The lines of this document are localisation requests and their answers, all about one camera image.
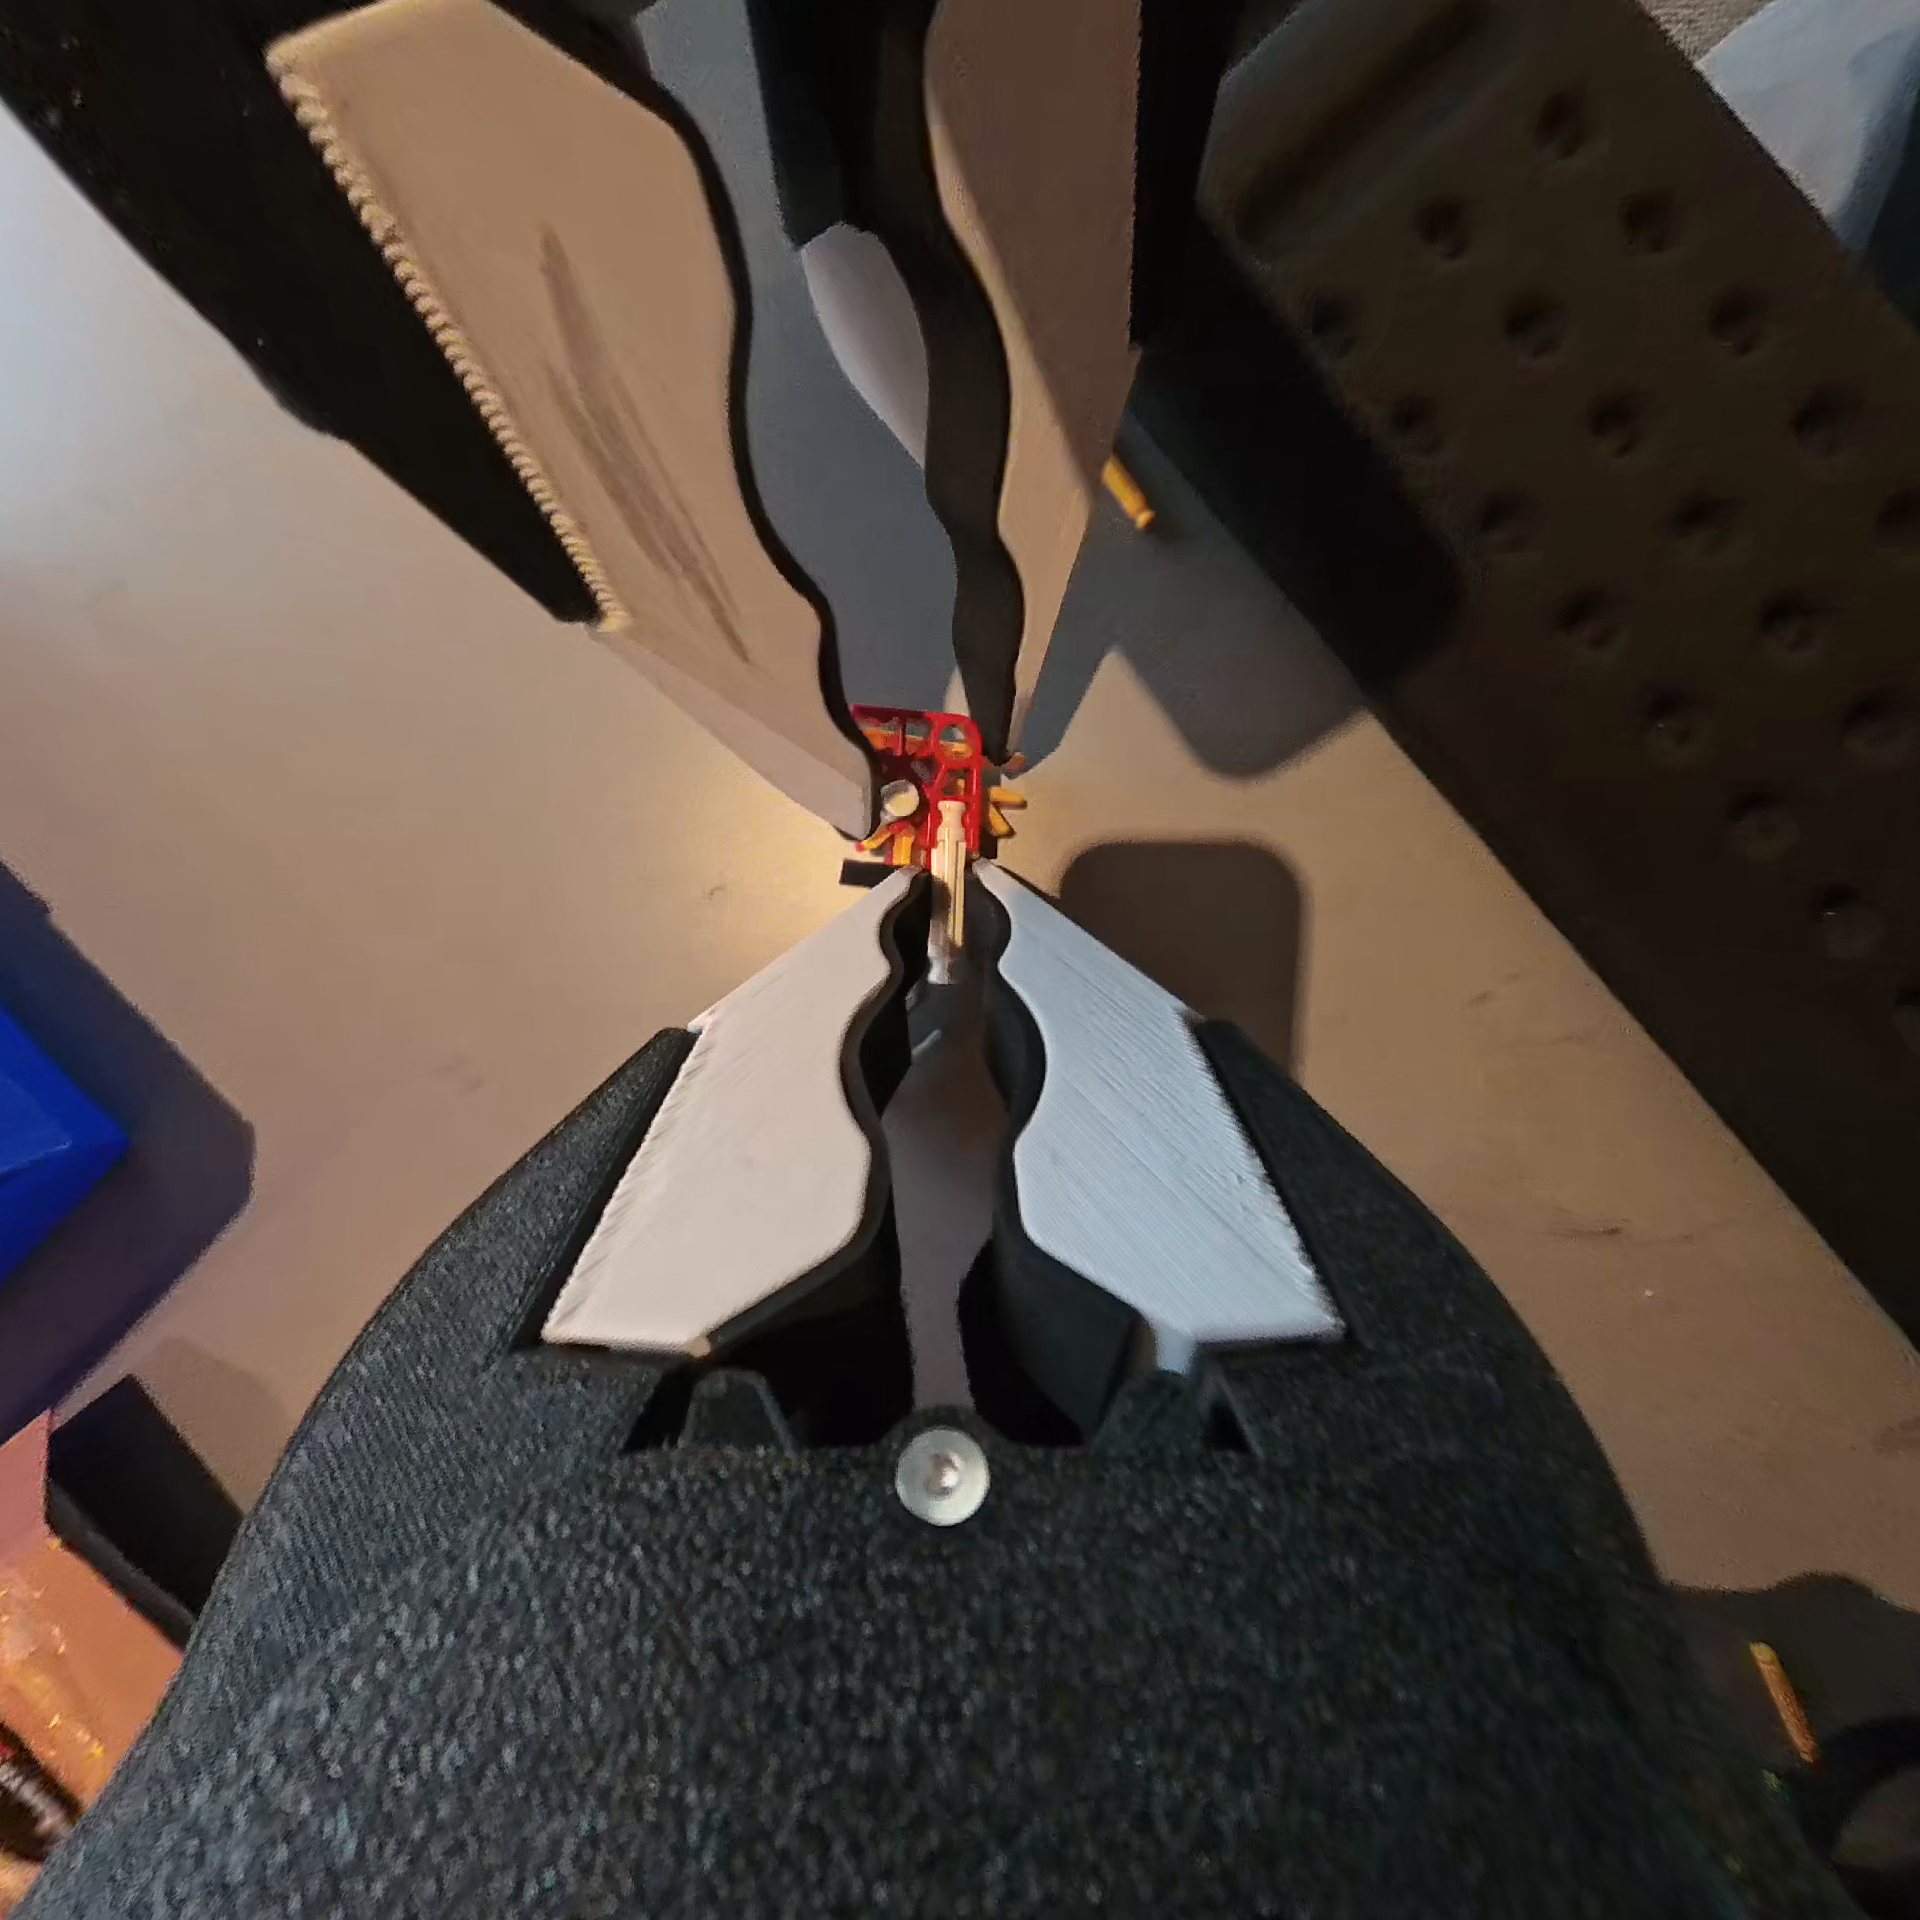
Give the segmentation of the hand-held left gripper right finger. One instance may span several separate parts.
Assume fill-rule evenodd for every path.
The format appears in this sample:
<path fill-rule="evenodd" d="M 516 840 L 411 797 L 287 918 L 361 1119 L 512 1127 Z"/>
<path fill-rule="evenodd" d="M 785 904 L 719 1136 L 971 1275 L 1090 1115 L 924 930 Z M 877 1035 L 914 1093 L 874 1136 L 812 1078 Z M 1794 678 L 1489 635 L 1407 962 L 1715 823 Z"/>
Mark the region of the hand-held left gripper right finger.
<path fill-rule="evenodd" d="M 1040 1039 L 1015 1124 L 1015 1222 L 1143 1328 L 1154 1370 L 1341 1340 L 1306 1238 L 1201 1043 L 1197 1015 L 997 863 L 997 983 Z"/>

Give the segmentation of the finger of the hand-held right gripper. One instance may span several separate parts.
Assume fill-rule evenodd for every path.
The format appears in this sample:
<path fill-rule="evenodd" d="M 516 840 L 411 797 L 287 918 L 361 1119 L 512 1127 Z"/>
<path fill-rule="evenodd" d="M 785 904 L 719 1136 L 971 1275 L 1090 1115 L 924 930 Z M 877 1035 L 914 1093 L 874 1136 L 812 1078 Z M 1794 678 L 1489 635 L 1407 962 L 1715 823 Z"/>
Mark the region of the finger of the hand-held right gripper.
<path fill-rule="evenodd" d="M 594 635 L 849 839 L 877 774 L 747 448 L 753 291 L 707 147 L 522 13 L 367 4 L 271 75 L 593 602 Z"/>
<path fill-rule="evenodd" d="M 884 7 L 884 243 L 929 357 L 951 646 L 1015 748 L 1133 384 L 1133 3 Z"/>

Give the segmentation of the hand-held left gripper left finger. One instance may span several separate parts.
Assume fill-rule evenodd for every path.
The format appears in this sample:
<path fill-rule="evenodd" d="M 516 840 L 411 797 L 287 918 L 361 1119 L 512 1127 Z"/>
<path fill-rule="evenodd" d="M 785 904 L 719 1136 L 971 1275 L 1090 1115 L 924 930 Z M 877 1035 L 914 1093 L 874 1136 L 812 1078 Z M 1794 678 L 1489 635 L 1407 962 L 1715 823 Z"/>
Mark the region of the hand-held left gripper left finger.
<path fill-rule="evenodd" d="M 716 1358 L 864 1259 L 919 980 L 921 876 L 892 871 L 697 1015 L 545 1343 Z"/>

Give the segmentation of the black dimpled pad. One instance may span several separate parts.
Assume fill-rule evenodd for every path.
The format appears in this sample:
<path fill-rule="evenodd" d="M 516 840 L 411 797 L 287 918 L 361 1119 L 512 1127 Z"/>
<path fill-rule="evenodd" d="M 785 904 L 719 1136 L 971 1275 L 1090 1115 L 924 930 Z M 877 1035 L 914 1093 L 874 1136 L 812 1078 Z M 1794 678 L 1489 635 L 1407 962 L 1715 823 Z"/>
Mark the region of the black dimpled pad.
<path fill-rule="evenodd" d="M 1289 4 L 1205 208 L 1455 565 L 1391 731 L 1915 1336 L 1915 330 L 1639 4 Z"/>

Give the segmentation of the blue plastic bin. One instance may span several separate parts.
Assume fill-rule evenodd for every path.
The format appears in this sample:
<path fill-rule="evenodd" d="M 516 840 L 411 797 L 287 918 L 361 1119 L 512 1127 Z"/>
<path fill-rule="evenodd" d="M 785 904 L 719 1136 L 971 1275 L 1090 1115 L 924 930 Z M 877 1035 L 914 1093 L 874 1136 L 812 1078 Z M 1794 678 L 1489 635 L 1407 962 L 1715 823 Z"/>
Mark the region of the blue plastic bin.
<path fill-rule="evenodd" d="M 256 1143 L 2 871 L 2 1435 L 35 1423 L 241 1215 Z"/>

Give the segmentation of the dark flat folder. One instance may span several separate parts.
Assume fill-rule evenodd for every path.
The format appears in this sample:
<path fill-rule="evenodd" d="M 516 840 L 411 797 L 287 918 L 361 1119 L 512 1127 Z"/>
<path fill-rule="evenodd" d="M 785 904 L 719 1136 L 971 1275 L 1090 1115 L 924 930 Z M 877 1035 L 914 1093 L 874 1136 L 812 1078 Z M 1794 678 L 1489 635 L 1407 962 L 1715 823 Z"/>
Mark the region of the dark flat folder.
<path fill-rule="evenodd" d="M 44 1502 L 59 1542 L 185 1647 L 243 1510 L 140 1380 L 50 1430 Z"/>

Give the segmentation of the orange toy package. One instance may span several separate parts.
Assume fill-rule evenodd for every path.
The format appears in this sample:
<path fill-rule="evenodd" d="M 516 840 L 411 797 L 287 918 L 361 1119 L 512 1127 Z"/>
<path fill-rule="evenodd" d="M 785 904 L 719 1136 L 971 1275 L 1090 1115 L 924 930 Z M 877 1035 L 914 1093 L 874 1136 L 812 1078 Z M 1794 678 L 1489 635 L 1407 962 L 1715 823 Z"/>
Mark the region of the orange toy package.
<path fill-rule="evenodd" d="M 52 1533 L 5 1551 L 5 1906 L 101 1796 L 178 1662 L 178 1647 Z"/>

